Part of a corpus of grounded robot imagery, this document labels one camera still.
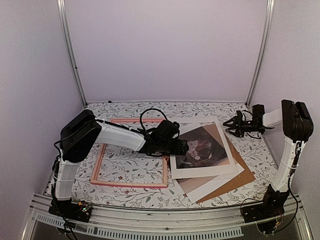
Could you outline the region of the clear acrylic sheet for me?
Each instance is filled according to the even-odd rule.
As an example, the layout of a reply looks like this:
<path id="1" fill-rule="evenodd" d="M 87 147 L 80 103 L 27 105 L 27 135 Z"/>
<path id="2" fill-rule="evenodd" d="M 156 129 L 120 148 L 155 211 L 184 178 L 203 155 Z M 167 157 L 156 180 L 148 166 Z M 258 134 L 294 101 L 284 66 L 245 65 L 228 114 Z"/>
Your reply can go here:
<path id="1" fill-rule="evenodd" d="M 230 164 L 215 124 L 194 128 L 182 134 L 180 139 L 187 141 L 189 150 L 186 155 L 175 157 L 178 170 Z"/>

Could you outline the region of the pink wooden picture frame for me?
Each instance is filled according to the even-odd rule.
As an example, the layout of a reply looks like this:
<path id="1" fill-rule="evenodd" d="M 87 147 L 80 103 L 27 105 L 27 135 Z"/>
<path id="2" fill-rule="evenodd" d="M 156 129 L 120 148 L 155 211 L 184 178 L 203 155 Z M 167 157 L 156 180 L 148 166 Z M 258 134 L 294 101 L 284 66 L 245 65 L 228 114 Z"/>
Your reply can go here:
<path id="1" fill-rule="evenodd" d="M 166 189 L 166 157 L 152 157 L 131 149 L 100 143 L 90 183 L 97 186 Z"/>

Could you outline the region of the white mat board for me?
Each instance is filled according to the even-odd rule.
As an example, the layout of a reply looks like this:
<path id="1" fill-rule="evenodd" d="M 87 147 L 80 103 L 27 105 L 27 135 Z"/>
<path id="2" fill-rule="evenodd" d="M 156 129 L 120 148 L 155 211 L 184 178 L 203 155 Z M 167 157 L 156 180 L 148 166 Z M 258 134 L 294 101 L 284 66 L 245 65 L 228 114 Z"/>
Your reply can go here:
<path id="1" fill-rule="evenodd" d="M 170 156 L 170 169 L 171 177 L 173 179 L 189 179 L 189 178 L 202 178 L 202 177 L 213 177 L 219 175 L 228 175 L 233 174 L 237 171 L 236 163 L 233 158 L 231 149 L 227 142 L 226 136 L 223 132 L 223 129 L 217 118 L 210 118 L 209 121 L 200 121 L 200 122 L 188 122 L 181 127 L 180 136 L 190 130 L 193 130 L 198 127 L 208 126 L 215 124 L 217 127 L 218 134 L 221 138 L 225 151 L 227 153 L 229 165 L 222 166 L 213 166 L 213 167 L 200 167 L 200 168 L 186 168 L 186 169 L 177 169 L 176 168 L 176 157 L 184 155 L 171 155 Z"/>

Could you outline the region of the dark photo print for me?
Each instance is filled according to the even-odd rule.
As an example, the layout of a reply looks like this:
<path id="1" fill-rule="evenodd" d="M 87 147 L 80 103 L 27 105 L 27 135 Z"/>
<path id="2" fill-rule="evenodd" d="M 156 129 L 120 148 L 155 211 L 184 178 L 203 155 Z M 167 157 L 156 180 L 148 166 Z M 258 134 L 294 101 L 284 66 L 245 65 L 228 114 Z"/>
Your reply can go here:
<path id="1" fill-rule="evenodd" d="M 220 176 L 177 179 L 179 186 L 192 202 L 197 202 L 212 193 L 232 178 Z"/>

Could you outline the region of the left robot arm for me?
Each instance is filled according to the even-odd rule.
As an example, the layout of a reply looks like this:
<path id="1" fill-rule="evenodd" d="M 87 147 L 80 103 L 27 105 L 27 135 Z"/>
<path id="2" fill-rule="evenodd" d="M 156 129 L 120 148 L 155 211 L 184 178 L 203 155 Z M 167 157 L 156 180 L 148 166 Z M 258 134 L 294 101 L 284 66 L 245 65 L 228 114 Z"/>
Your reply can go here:
<path id="1" fill-rule="evenodd" d="M 186 140 L 181 140 L 180 125 L 165 117 L 156 127 L 147 129 L 139 118 L 140 128 L 132 129 L 97 118 L 91 110 L 83 110 L 60 132 L 60 140 L 52 166 L 54 184 L 51 187 L 52 207 L 62 217 L 87 214 L 84 202 L 71 199 L 74 179 L 80 163 L 88 156 L 94 144 L 108 144 L 130 149 L 152 157 L 184 156 L 189 150 Z"/>

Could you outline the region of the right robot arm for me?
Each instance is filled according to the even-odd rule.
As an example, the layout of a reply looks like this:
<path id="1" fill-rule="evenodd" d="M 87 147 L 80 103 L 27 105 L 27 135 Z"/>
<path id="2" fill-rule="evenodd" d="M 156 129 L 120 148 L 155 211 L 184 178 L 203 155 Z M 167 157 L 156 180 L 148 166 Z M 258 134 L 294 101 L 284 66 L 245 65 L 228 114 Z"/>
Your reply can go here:
<path id="1" fill-rule="evenodd" d="M 274 126 L 281 124 L 285 136 L 284 149 L 278 171 L 268 185 L 262 202 L 241 209 L 246 222 L 271 218 L 284 214 L 284 204 L 292 194 L 291 180 L 298 167 L 300 155 L 314 131 L 314 124 L 305 103 L 283 99 L 281 106 L 274 111 L 265 112 L 262 104 L 256 104 L 247 120 L 238 110 L 236 116 L 225 121 L 226 132 L 242 138 L 245 134 L 257 132 L 263 134 Z"/>

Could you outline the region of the brown backing board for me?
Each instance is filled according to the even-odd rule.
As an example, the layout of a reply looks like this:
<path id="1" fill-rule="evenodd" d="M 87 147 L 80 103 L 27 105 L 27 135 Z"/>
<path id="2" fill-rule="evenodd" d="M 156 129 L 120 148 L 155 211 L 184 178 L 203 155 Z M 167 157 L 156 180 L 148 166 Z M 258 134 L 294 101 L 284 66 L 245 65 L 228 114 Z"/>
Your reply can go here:
<path id="1" fill-rule="evenodd" d="M 218 189 L 214 190 L 210 194 L 208 194 L 208 195 L 204 196 L 203 198 L 201 198 L 200 200 L 196 201 L 197 204 L 211 200 L 211 199 L 218 197 L 220 195 L 226 194 L 232 190 L 235 190 L 239 187 L 242 187 L 246 184 L 249 184 L 256 179 L 253 172 L 250 171 L 249 167 L 247 166 L 247 164 L 245 163 L 245 161 L 243 160 L 243 158 L 241 157 L 239 152 L 236 150 L 236 148 L 233 146 L 231 141 L 227 137 L 226 137 L 226 140 L 227 140 L 228 145 L 230 147 L 232 156 L 234 157 L 236 162 L 244 169 L 244 171 L 239 173 L 238 175 L 236 175 L 234 178 L 232 178 L 227 183 L 223 184 Z"/>

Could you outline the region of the floral table mat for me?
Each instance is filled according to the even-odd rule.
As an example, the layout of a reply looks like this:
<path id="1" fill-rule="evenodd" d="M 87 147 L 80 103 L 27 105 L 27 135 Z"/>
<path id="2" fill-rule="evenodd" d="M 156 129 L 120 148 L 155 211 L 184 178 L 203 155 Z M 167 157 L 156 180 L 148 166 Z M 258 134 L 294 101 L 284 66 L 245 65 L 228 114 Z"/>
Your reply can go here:
<path id="1" fill-rule="evenodd" d="M 91 103 L 86 107 L 93 114 L 105 120 L 119 118 L 137 118 L 142 112 L 147 117 L 158 118 L 161 114 L 183 120 L 192 118 L 217 117 L 226 121 L 235 116 L 237 111 L 249 110 L 242 103 L 212 103 L 212 102 L 114 102 Z M 71 199 L 86 201 L 97 205 L 109 205 L 138 209 L 194 209 L 226 207 L 263 199 L 268 185 L 277 172 L 276 163 L 270 155 L 263 140 L 245 136 L 237 138 L 228 135 L 227 138 L 239 152 L 255 180 L 228 193 L 210 200 L 193 203 L 183 192 L 178 182 L 167 178 L 167 188 L 130 188 L 91 184 L 100 143 L 94 144 L 88 156 L 79 164 L 73 186 Z"/>

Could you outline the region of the front aluminium rail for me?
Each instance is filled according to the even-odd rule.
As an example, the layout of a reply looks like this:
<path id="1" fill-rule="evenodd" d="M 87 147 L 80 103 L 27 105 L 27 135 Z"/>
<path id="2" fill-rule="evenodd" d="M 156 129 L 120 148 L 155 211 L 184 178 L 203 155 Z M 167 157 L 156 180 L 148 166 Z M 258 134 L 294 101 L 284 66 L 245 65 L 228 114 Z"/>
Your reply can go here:
<path id="1" fill-rule="evenodd" d="M 35 207 L 27 217 L 23 240 L 314 240 L 304 210 L 286 208 L 285 229 L 261 233 L 258 222 L 246 223 L 240 208 L 137 210 L 95 207 L 89 222 L 70 220 Z"/>

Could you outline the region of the right aluminium post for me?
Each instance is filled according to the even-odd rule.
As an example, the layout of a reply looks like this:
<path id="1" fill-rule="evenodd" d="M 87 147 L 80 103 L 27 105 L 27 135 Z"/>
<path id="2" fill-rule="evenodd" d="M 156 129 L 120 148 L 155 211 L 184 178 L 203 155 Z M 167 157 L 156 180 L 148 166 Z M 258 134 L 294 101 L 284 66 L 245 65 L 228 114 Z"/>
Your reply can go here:
<path id="1" fill-rule="evenodd" d="M 264 18 L 264 24 L 262 29 L 262 37 L 260 41 L 259 51 L 257 55 L 255 68 L 253 71 L 251 84 L 250 84 L 249 91 L 245 101 L 245 104 L 247 107 L 252 105 L 254 95 L 258 86 L 261 70 L 264 63 L 265 53 L 267 50 L 270 31 L 272 27 L 274 7 L 275 7 L 275 0 L 268 0 L 266 2 L 266 11 L 265 11 L 265 18 Z"/>

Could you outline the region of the aluminium post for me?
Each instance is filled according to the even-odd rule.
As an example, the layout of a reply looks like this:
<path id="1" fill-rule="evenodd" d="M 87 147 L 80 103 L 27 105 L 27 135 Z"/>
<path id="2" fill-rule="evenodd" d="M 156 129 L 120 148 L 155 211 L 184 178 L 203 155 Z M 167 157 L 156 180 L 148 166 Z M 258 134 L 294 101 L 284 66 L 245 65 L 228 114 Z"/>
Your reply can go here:
<path id="1" fill-rule="evenodd" d="M 275 7 L 275 0 L 268 0 L 266 2 L 266 11 L 265 11 L 265 18 L 264 18 L 264 24 L 262 29 L 262 37 L 260 41 L 259 51 L 257 55 L 255 68 L 253 71 L 251 84 L 250 84 L 249 91 L 245 101 L 245 104 L 247 107 L 252 105 L 254 95 L 258 86 L 261 70 L 264 63 L 265 53 L 267 50 L 270 31 L 272 27 L 274 7 Z"/>
<path id="2" fill-rule="evenodd" d="M 74 84 L 77 90 L 77 93 L 80 98 L 80 102 L 83 107 L 87 106 L 87 99 L 85 96 L 84 88 L 81 83 L 80 74 L 79 74 L 79 68 L 77 65 L 77 61 L 75 58 L 73 46 L 72 46 L 72 39 L 70 35 L 69 30 L 69 24 L 68 24 L 68 17 L 67 17 L 67 10 L 66 10 L 66 1 L 65 0 L 57 0 L 57 9 L 58 9 L 58 15 L 62 30 L 62 35 L 64 38 L 65 46 L 66 46 L 66 52 L 68 56 L 68 60 L 70 63 L 71 72 L 73 75 Z"/>

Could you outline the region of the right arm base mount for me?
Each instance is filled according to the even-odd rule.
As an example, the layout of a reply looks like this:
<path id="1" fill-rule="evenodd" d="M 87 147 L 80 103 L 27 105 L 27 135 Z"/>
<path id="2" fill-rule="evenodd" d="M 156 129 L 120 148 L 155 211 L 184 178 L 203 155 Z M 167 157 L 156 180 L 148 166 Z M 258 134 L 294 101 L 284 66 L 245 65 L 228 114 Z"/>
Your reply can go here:
<path id="1" fill-rule="evenodd" d="M 264 235 L 276 232 L 283 222 L 285 210 L 280 208 L 265 208 L 262 203 L 241 206 L 240 213 L 245 223 L 256 223 L 257 229 Z"/>

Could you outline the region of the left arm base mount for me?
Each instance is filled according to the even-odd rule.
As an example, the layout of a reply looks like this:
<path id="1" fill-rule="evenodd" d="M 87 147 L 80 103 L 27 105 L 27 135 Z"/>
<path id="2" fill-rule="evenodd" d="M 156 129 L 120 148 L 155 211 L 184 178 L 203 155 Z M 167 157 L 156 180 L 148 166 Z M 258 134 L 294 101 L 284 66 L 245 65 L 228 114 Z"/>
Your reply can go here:
<path id="1" fill-rule="evenodd" d="M 88 223 L 92 214 L 92 206 L 84 201 L 75 203 L 71 199 L 52 200 L 48 212 L 63 219 Z"/>

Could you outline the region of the left aluminium post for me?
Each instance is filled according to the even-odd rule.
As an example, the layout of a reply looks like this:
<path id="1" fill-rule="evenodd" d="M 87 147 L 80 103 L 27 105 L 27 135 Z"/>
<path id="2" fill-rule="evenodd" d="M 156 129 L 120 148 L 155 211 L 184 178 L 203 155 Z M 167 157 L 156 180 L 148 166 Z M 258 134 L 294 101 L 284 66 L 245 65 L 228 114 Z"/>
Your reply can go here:
<path id="1" fill-rule="evenodd" d="M 77 65 L 77 61 L 75 58 L 73 46 L 72 46 L 72 39 L 70 35 L 69 30 L 69 24 L 68 24 L 68 17 L 67 17 L 67 10 L 66 10 L 66 1 L 65 0 L 57 0 L 57 9 L 58 9 L 58 15 L 62 30 L 62 35 L 64 38 L 65 46 L 66 46 L 66 52 L 68 56 L 68 60 L 70 63 L 71 72 L 73 75 L 74 84 L 77 90 L 77 93 L 80 98 L 80 102 L 83 107 L 87 106 L 87 99 L 85 96 L 84 88 L 81 83 L 80 74 L 79 74 L 79 68 Z"/>

